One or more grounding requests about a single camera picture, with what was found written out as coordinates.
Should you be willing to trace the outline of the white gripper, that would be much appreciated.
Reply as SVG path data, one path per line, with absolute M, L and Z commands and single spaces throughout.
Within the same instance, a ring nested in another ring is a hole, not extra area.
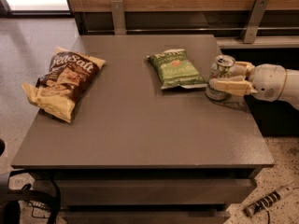
M 286 79 L 285 68 L 268 63 L 255 67 L 250 62 L 236 62 L 230 72 L 232 80 L 212 78 L 209 85 L 217 91 L 235 96 L 251 94 L 258 100 L 268 102 L 278 99 Z

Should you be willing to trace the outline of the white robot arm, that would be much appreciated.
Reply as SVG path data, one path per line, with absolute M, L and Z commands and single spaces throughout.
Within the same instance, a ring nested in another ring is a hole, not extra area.
M 299 71 L 281 65 L 236 62 L 221 77 L 212 77 L 209 84 L 216 91 L 252 95 L 267 102 L 279 100 L 299 109 Z

